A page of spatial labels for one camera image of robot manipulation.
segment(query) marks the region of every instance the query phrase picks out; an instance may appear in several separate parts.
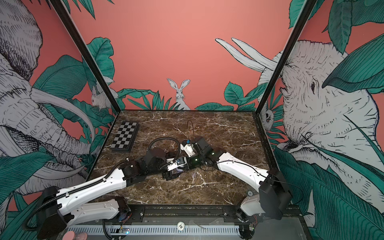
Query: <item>animal eye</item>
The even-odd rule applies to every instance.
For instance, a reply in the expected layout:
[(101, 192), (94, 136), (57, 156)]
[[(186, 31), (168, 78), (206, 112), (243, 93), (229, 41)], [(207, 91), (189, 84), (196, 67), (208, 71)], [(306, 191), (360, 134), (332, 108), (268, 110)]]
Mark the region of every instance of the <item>animal eye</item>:
[(312, 92), (314, 94), (314, 82), (311, 83), (311, 89), (312, 89)]

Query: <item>checkerboard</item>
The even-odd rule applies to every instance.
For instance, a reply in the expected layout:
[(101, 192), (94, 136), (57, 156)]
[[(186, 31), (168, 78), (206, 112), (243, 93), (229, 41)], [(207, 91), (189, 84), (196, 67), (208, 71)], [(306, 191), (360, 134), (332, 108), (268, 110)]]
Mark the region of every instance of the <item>checkerboard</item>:
[(118, 152), (129, 152), (135, 141), (137, 131), (139, 130), (138, 122), (122, 122), (118, 132), (113, 139), (111, 150)]

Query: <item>brown marble tabletop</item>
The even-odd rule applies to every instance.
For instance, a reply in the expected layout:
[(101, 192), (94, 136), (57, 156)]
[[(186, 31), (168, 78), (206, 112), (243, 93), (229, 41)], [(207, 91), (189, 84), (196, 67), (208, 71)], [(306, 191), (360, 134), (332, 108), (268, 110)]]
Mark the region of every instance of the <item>brown marble tabletop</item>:
[[(149, 143), (158, 137), (171, 136), (192, 139), (192, 127), (187, 130), (187, 120), (194, 124), (195, 136), (203, 136), (211, 146), (222, 147), (238, 159), (253, 166), (269, 169), (252, 113), (197, 112), (197, 111), (122, 111), (112, 133), (91, 173), (90, 179), (106, 174), (111, 166), (126, 158), (143, 156)], [(129, 153), (112, 152), (109, 146), (123, 121), (140, 123), (139, 132)], [(154, 146), (175, 151), (177, 146), (169, 140)], [(123, 196), (131, 204), (238, 204), (252, 188), (229, 173), (210, 167), (204, 171), (196, 168), (166, 181), (161, 174), (148, 176), (145, 181), (110, 192), (95, 201), (106, 201)]]

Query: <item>rabbit illustration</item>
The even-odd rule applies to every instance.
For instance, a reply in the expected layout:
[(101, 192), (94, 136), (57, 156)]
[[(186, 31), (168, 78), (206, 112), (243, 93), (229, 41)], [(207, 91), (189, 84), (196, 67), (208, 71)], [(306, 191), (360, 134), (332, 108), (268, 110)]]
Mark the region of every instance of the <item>rabbit illustration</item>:
[(184, 94), (183, 94), (183, 88), (185, 88), (190, 80), (187, 79), (187, 80), (184, 80), (182, 83), (181, 83), (181, 86), (180, 88), (177, 87), (177, 84), (172, 80), (172, 79), (169, 79), (167, 78), (168, 82), (169, 82), (169, 85), (176, 90), (176, 105), (179, 105), (178, 107), (178, 110), (191, 110), (184, 102)]
[[(103, 78), (108, 85), (113, 83), (111, 78), (106, 76), (103, 76)], [(114, 98), (118, 97), (116, 91), (110, 87), (109, 90), (111, 91)], [(96, 88), (94, 86), (92, 87), (92, 106), (98, 106), (99, 108), (111, 108), (111, 102), (108, 100), (107, 95), (104, 94), (104, 90), (101, 88), (101, 85), (98, 82), (96, 82)]]

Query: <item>robotic arm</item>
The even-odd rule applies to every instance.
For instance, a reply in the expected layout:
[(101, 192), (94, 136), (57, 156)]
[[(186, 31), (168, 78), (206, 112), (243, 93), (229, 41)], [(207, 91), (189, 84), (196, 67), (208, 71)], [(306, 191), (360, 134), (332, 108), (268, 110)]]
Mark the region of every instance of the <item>robotic arm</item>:
[[(178, 144), (176, 153), (165, 153), (158, 147), (151, 149), (156, 141), (165, 139)], [(179, 157), (181, 150), (188, 157)], [(282, 211), (292, 199), (288, 185), (277, 169), (267, 171), (249, 165), (224, 149), (211, 147), (203, 137), (197, 137), (194, 141), (183, 141), (181, 144), (174, 138), (162, 137), (150, 143), (145, 156), (133, 161), (119, 162), (104, 176), (69, 188), (45, 189), (38, 200), (38, 207), (23, 222), (23, 229), (37, 231), (38, 239), (46, 239), (74, 224), (111, 219), (129, 209), (123, 197), (106, 202), (87, 202), (108, 192), (142, 182), (148, 175), (162, 173), (163, 178), (171, 180), (184, 171), (203, 165), (228, 172), (259, 192), (258, 195), (246, 197), (240, 204), (236, 213), (240, 220), (259, 213), (281, 219)], [(28, 222), (35, 214), (37, 227), (29, 227)]]

